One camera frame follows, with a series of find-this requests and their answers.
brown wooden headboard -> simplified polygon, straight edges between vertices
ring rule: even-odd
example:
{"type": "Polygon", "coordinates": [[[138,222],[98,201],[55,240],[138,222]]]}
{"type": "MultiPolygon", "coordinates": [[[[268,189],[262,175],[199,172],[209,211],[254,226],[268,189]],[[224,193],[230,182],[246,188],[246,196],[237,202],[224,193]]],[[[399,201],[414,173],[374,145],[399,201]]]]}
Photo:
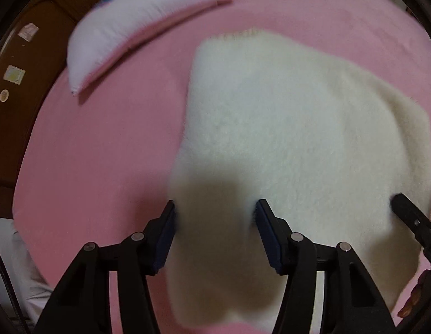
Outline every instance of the brown wooden headboard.
{"type": "Polygon", "coordinates": [[[12,218],[25,149],[40,106],[65,68],[70,33],[98,1],[30,0],[0,40],[0,217],[12,218]]]}

round sticker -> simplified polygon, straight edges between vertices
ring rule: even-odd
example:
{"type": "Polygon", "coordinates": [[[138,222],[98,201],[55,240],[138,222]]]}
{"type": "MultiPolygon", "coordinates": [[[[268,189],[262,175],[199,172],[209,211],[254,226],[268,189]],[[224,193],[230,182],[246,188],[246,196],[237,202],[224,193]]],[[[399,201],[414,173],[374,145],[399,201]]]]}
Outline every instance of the round sticker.
{"type": "Polygon", "coordinates": [[[0,101],[2,103],[5,102],[5,101],[7,101],[8,97],[9,97],[9,91],[6,90],[6,89],[2,90],[1,93],[0,93],[0,101]]]}

pink mattress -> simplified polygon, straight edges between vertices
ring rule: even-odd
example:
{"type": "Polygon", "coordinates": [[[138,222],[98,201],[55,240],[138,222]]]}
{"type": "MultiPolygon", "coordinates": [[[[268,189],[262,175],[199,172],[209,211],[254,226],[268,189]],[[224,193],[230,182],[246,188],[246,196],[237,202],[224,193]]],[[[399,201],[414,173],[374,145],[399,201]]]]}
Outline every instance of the pink mattress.
{"type": "MultiPolygon", "coordinates": [[[[137,49],[79,97],[70,94],[64,71],[36,120],[13,208],[16,228],[51,285],[85,242],[118,243],[160,214],[195,49],[214,34],[251,27],[357,63],[418,101],[431,120],[431,41],[388,0],[236,0],[137,49]]],[[[181,329],[164,273],[149,284],[162,333],[255,333],[243,325],[181,329]]],[[[116,314],[113,324],[120,333],[116,314]]]]}

white towel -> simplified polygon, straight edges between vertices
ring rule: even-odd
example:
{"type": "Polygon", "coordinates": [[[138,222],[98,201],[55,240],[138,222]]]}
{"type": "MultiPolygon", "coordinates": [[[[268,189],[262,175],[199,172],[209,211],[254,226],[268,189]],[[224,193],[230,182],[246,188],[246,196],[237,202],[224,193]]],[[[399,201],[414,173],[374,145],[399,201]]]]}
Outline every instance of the white towel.
{"type": "MultiPolygon", "coordinates": [[[[391,213],[398,192],[430,213],[430,127],[413,100],[269,32],[207,40],[194,59],[170,185],[179,212],[167,262],[176,318],[272,331],[286,278],[269,266],[253,223],[260,198],[313,242],[349,242],[392,308],[419,254],[391,213]]],[[[318,285],[314,332],[321,314],[318,285]]]]}

pillow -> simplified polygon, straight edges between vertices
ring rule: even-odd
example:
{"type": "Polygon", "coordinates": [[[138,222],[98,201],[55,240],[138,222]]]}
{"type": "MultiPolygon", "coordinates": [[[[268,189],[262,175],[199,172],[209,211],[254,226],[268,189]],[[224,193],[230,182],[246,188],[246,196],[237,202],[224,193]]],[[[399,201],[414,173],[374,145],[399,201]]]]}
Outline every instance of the pillow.
{"type": "Polygon", "coordinates": [[[232,0],[101,0],[68,42],[71,92],[78,94],[129,49],[203,9],[232,0]]]}

